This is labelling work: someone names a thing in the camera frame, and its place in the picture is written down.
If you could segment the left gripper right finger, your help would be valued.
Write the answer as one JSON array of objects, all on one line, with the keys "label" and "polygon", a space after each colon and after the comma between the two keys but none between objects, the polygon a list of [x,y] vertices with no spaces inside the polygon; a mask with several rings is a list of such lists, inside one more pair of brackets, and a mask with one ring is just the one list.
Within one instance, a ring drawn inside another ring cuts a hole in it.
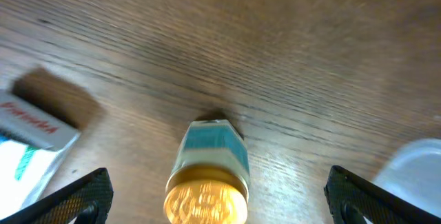
[{"label": "left gripper right finger", "polygon": [[440,223],[440,218],[334,165],[324,187],[335,224]]}]

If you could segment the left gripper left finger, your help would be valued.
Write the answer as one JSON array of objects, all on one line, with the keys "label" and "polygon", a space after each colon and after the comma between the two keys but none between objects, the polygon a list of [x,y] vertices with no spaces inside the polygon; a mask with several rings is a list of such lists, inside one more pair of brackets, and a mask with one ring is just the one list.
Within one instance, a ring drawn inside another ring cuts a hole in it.
[{"label": "left gripper left finger", "polygon": [[108,170],[100,167],[1,222],[104,224],[113,196]]}]

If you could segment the gold lid balm jar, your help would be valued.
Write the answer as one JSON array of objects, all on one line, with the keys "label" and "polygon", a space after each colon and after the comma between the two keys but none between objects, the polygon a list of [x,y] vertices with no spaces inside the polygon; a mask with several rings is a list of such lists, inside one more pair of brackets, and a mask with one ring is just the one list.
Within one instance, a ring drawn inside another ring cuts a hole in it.
[{"label": "gold lid balm jar", "polygon": [[250,179],[247,146],[234,126],[193,121],[165,187],[165,215],[176,224],[244,224]]}]

